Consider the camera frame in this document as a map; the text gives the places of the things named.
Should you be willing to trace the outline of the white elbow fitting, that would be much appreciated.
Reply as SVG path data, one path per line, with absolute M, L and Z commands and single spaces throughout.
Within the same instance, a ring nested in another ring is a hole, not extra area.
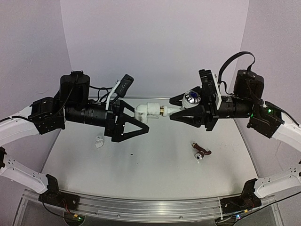
M 135 119 L 147 124 L 148 119 L 158 119 L 160 117 L 160 104 L 149 103 L 140 104 L 135 108 Z

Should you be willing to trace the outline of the white elbow fitting far left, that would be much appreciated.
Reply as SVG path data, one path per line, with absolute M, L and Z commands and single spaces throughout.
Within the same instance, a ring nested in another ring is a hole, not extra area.
M 95 137 L 95 147 L 98 149 L 98 148 L 101 148 L 103 147 L 104 145 L 104 139 L 102 136 L 96 136 Z

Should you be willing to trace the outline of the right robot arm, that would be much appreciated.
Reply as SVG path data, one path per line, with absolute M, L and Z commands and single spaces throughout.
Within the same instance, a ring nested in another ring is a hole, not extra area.
M 233 94 L 222 96 L 210 70 L 200 70 L 202 85 L 170 98 L 180 107 L 169 118 L 212 131 L 219 119 L 248 118 L 252 128 L 267 138 L 301 149 L 301 126 L 278 106 L 262 100 L 264 78 L 251 70 L 238 70 Z

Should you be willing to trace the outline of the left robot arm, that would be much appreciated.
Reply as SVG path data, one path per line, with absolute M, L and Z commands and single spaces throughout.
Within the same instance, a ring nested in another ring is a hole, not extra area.
M 112 142 L 122 142 L 149 132 L 149 127 L 124 113 L 134 108 L 122 100 L 134 82 L 124 77 L 105 95 L 106 101 L 89 99 L 90 77 L 83 71 L 72 71 L 60 78 L 60 88 L 54 97 L 45 97 L 0 121 L 0 174 L 33 191 L 44 194 L 53 204 L 63 201 L 55 177 L 41 174 L 12 158 L 4 146 L 24 137 L 43 135 L 56 129 L 65 129 L 72 121 L 104 128 L 104 135 Z

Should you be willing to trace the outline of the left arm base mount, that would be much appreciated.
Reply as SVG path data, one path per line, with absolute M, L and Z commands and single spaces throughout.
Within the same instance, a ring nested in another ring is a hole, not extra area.
M 46 174 L 48 180 L 47 189 L 39 195 L 39 201 L 66 210 L 76 210 L 79 204 L 80 197 L 75 194 L 65 193 L 60 191 L 57 179 Z

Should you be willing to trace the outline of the white faucet chrome knob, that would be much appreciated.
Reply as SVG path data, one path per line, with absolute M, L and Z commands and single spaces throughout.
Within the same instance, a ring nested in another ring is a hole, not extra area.
M 200 102 L 200 94 L 198 94 L 196 91 L 188 90 L 183 94 L 170 98 L 169 103 L 177 107 L 168 107 L 163 105 L 159 108 L 159 115 L 162 117 L 167 117 L 174 113 L 193 108 L 200 104 Z

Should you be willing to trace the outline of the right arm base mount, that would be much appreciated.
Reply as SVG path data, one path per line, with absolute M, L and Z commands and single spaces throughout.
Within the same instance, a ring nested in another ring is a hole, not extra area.
M 256 178 L 246 181 L 240 195 L 221 199 L 222 213 L 228 214 L 260 207 L 261 199 L 254 194 L 256 181 Z

